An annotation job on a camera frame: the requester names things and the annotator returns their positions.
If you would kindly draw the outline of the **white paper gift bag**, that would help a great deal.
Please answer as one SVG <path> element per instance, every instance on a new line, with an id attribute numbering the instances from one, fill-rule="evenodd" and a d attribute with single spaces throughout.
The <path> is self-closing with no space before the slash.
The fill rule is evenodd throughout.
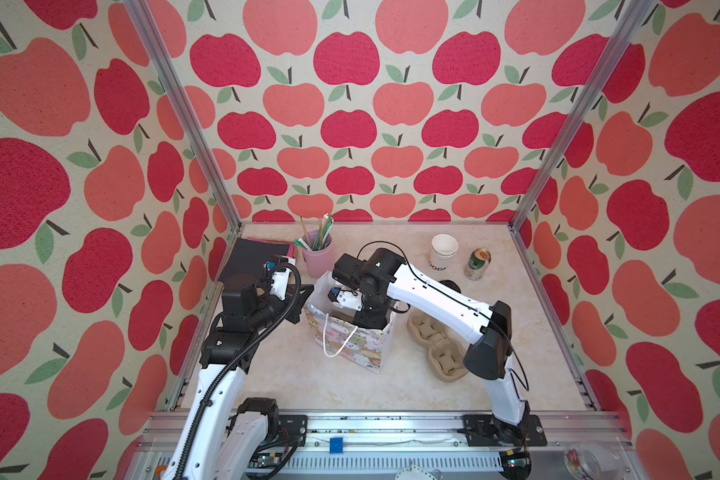
<path id="1" fill-rule="evenodd" d="M 358 327 L 353 321 L 354 314 L 359 313 L 360 295 L 346 294 L 349 305 L 345 306 L 330 298 L 333 291 L 341 296 L 342 290 L 345 290 L 343 285 L 330 273 L 324 273 L 302 310 L 302 318 L 326 357 L 343 357 L 378 374 L 384 361 L 391 357 L 392 338 L 399 315 L 389 311 L 385 317 L 387 324 L 381 329 Z"/>

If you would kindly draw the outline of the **cardboard cup carrier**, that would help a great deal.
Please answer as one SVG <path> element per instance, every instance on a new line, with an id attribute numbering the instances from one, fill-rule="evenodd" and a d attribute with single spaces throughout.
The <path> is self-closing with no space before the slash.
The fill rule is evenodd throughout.
<path id="1" fill-rule="evenodd" d="M 464 366 L 466 350 L 449 336 L 448 327 L 421 311 L 411 314 L 407 329 L 413 341 L 426 350 L 426 360 L 435 376 L 452 383 L 468 374 Z"/>

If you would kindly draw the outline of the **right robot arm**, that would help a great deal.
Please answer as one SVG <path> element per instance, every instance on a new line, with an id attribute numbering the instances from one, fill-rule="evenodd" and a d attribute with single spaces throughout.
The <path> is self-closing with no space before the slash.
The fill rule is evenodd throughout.
<path id="1" fill-rule="evenodd" d="M 387 324 L 387 313 L 403 302 L 443 323 L 469 347 L 463 364 L 484 381 L 492 406 L 492 425 L 505 444 L 520 444 L 528 431 L 529 403 L 512 379 L 515 366 L 511 344 L 511 308 L 471 299 L 415 268 L 404 256 L 377 249 L 369 259 L 343 254 L 332 278 L 359 295 L 353 323 L 378 329 Z"/>

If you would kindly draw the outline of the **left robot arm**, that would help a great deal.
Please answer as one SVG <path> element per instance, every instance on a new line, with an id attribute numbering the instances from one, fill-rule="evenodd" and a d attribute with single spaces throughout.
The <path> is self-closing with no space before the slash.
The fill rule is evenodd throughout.
<path id="1" fill-rule="evenodd" d="M 259 445 L 277 435 L 275 400 L 233 407 L 260 343 L 284 321 L 298 322 L 312 291 L 288 262 L 258 280 L 227 278 L 222 311 L 201 348 L 197 393 L 163 479 L 240 479 Z"/>

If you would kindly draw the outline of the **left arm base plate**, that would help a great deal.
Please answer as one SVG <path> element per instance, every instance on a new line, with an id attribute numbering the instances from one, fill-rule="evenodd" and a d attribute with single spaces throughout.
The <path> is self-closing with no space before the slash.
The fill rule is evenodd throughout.
<path id="1" fill-rule="evenodd" d="M 257 445 L 257 449 L 286 445 L 304 446 L 308 419 L 307 415 L 265 416 L 266 435 Z"/>

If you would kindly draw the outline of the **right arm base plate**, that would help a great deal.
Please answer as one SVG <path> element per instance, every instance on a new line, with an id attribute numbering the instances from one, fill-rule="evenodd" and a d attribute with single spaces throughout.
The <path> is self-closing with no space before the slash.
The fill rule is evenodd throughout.
<path id="1" fill-rule="evenodd" d="M 469 414 L 462 417 L 463 434 L 470 447 L 544 447 L 548 445 L 537 415 L 529 415 L 519 425 L 497 420 L 493 415 Z"/>

